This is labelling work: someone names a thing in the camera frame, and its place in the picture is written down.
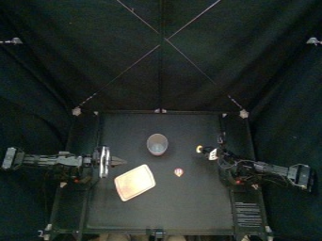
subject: small cup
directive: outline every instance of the small cup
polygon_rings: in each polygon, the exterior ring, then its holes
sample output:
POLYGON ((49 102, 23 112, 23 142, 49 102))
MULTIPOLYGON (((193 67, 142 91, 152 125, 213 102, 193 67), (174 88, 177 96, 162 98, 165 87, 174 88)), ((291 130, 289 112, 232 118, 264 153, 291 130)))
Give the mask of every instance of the small cup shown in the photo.
POLYGON ((168 138, 162 134, 154 134, 148 139, 148 149, 154 155, 162 155, 168 149, 168 138))

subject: black backdrop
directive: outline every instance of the black backdrop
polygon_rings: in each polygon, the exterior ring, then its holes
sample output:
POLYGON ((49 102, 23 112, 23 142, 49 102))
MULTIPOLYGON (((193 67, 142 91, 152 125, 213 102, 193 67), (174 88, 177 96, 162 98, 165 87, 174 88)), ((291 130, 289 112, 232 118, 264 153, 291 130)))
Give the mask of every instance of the black backdrop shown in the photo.
MULTIPOLYGON (((79 105, 83 112, 242 106, 258 159, 307 163, 321 179, 322 46, 307 44, 321 37, 321 10, 319 0, 2 1, 0 40, 25 42, 0 45, 2 155, 9 146, 65 149, 79 105)), ((46 223, 43 173, 0 178, 2 236, 30 235, 46 223)), ((273 230, 320 240, 319 190, 272 186, 266 202, 273 230)))

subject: rectangular tray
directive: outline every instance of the rectangular tray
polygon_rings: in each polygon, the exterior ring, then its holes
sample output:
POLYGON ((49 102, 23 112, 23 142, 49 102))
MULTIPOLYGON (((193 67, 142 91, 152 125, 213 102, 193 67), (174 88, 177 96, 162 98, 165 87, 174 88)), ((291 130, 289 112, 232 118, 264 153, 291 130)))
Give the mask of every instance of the rectangular tray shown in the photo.
POLYGON ((129 201, 152 189, 157 182, 150 168, 144 164, 119 175, 115 184, 121 199, 129 201))

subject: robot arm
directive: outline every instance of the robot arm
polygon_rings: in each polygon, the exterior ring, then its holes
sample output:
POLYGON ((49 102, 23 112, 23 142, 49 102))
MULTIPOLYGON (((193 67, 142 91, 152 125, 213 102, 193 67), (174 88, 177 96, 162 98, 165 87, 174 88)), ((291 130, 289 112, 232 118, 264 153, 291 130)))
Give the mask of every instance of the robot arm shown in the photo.
POLYGON ((305 164, 289 168, 257 162, 238 157, 224 147, 212 148, 198 146, 198 153, 204 153, 212 161, 218 161, 221 178, 229 185, 258 185, 265 181, 292 185, 312 192, 315 184, 315 170, 305 164))
POLYGON ((43 169, 62 167, 62 172, 65 169, 98 169, 98 171, 91 172, 93 175, 95 174, 99 178, 106 178, 109 168, 122 164, 126 164, 126 161, 113 157, 110 148, 106 146, 95 148, 93 155, 81 156, 69 152, 61 152, 58 155, 26 154, 22 149, 11 147, 7 149, 2 168, 3 170, 17 170, 22 167, 38 167, 43 169))

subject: black table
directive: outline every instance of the black table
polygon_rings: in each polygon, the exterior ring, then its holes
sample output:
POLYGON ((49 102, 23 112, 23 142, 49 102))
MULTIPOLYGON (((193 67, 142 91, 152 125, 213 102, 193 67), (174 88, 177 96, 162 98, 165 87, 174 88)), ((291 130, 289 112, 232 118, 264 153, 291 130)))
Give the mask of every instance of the black table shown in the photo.
POLYGON ((262 233, 266 224, 262 193, 252 192, 248 196, 256 197, 264 225, 260 229, 248 227, 244 230, 237 227, 238 192, 232 193, 221 183, 216 162, 196 152, 201 144, 217 146, 218 134, 225 131, 228 147, 253 157, 248 128, 248 120, 237 114, 226 116, 222 113, 106 113, 81 118, 70 140, 73 153, 90 153, 97 144, 107 145, 111 155, 129 163, 110 169, 109 178, 102 179, 91 190, 74 191, 71 187, 58 190, 53 216, 55 232, 262 233), (162 156, 154 156, 146 147, 148 138, 156 133, 169 139, 162 156), (115 178, 142 164, 152 169, 157 186, 130 201, 122 201, 115 178), (176 168, 184 169, 182 177, 174 174, 176 168))

